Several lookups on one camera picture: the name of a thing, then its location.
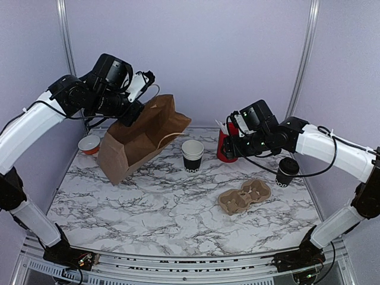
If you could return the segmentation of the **black plastic cup lid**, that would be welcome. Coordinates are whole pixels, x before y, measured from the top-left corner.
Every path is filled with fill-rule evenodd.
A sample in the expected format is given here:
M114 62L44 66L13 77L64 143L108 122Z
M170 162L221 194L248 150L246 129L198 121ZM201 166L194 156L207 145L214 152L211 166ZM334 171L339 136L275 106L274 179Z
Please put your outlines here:
M278 170L285 175L297 175L299 173L299 164L291 157L285 157L280 160Z

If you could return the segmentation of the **brown paper bag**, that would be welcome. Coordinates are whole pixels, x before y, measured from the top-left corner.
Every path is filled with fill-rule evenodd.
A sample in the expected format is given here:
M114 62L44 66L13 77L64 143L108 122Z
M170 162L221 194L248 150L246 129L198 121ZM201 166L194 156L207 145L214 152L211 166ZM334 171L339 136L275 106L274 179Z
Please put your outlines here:
M176 111L174 95L157 95L130 127L117 121L108 128L97 162L109 182L118 185L160 154L190 123L191 118Z

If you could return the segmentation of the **single black paper cup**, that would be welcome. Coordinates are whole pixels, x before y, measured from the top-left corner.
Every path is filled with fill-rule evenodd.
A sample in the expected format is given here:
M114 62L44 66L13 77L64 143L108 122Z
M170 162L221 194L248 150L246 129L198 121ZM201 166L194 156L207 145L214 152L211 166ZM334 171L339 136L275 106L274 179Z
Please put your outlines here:
M275 177L275 183L277 186L281 188L286 188L290 185L291 181L293 180L293 177L296 175L297 173L287 173L281 169L278 169Z

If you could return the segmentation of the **brown cardboard cup carrier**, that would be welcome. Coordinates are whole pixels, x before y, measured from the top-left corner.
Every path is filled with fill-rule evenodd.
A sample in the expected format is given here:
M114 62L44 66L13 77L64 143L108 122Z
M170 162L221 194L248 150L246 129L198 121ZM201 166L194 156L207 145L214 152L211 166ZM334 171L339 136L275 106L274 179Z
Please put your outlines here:
M244 182L240 189L230 189L220 194L218 204L231 216L244 212L251 204L261 203L270 196L271 189L264 181L251 179Z

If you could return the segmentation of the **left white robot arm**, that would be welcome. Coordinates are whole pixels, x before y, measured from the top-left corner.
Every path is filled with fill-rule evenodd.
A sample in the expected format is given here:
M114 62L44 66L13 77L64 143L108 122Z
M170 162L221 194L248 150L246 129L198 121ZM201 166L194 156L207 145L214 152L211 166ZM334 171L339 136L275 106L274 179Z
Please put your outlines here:
M95 253L73 248L63 230L24 192L14 166L20 156L48 130L66 119L116 119L131 126L144 108L139 99L155 82L151 71L103 53L82 77L64 75L1 131L1 209L21 227L33 232L44 248L43 258L61 265L90 270Z

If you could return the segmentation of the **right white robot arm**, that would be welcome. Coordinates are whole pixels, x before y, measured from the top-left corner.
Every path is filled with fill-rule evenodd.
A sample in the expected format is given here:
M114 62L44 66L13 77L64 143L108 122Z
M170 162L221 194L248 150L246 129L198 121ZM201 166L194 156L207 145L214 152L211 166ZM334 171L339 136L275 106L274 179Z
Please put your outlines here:
M321 222L308 230L294 250L278 254L283 263L306 266L325 258L324 249L343 238L349 251L354 242L371 242L370 226L379 224L379 144L355 125L323 119L310 122L294 116L280 119L264 100L228 114L228 128L238 133L224 140L225 153L245 160L259 172L275 177L277 166L267 156L291 157L299 164L302 179Z

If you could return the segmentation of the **orange object behind left arm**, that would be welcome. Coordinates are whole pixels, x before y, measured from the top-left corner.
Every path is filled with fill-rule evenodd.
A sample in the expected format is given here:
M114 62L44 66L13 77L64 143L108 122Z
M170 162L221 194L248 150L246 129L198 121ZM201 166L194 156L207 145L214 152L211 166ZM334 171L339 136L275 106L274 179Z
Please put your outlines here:
M100 148L100 137L96 135L88 135L78 142L78 148L84 154L95 154Z

